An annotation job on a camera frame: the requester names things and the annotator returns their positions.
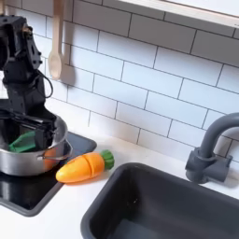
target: orange carrot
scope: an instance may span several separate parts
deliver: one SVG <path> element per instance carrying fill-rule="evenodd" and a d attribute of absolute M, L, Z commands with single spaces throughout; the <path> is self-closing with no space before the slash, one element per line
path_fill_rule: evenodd
<path fill-rule="evenodd" d="M 56 174 L 62 183 L 75 183 L 100 175 L 114 166 L 114 156 L 109 150 L 101 154 L 92 152 L 78 156 L 63 166 Z"/>

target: black sink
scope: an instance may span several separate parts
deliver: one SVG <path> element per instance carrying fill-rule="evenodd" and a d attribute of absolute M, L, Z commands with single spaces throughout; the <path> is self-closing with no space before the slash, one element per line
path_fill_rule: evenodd
<path fill-rule="evenodd" d="M 81 232 L 84 239 L 238 239 L 239 201 L 127 163 L 92 203 Z"/>

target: black stovetop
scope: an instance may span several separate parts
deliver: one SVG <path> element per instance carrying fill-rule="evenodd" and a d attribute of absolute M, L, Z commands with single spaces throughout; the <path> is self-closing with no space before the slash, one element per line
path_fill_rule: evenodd
<path fill-rule="evenodd" d="M 94 141 L 76 134 L 69 133 L 67 139 L 73 147 L 71 159 L 96 148 Z M 40 176 L 19 177 L 0 173 L 0 204 L 26 217 L 35 216 L 62 187 L 55 175 L 66 162 L 60 162 Z"/>

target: wooden spoon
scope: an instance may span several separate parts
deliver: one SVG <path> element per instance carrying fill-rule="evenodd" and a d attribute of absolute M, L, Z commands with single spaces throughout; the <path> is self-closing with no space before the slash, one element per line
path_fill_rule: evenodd
<path fill-rule="evenodd" d="M 49 72 L 59 79 L 63 70 L 63 7 L 65 0 L 54 0 L 52 51 L 49 55 Z"/>
<path fill-rule="evenodd" d="M 5 14 L 5 0 L 0 0 L 0 15 Z"/>

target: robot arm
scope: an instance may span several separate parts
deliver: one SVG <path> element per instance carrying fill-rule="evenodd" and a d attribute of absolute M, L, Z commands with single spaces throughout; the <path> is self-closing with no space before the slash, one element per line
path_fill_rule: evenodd
<path fill-rule="evenodd" d="M 52 143 L 56 116 L 44 106 L 44 76 L 38 71 L 40 56 L 26 19 L 1 15 L 0 70 L 4 72 L 8 95 L 8 99 L 0 100 L 1 129 L 12 125 L 8 143 L 21 134 L 22 128 L 35 130 L 37 149 L 45 149 Z"/>

